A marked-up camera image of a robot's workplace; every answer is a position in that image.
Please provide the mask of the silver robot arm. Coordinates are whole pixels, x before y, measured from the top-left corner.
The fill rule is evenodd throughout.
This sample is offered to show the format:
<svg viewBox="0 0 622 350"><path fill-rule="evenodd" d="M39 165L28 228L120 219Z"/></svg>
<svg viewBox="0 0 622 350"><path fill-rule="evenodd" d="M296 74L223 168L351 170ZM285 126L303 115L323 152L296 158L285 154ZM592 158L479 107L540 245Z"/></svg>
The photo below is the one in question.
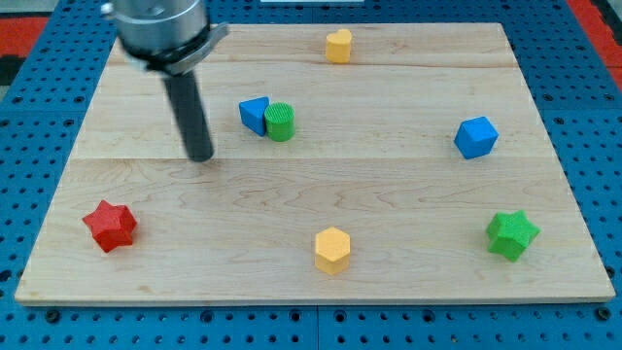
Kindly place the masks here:
<svg viewBox="0 0 622 350"><path fill-rule="evenodd" d="M101 14L131 59L168 76L191 71L229 33L225 22L211 24L203 0L109 0Z"/></svg>

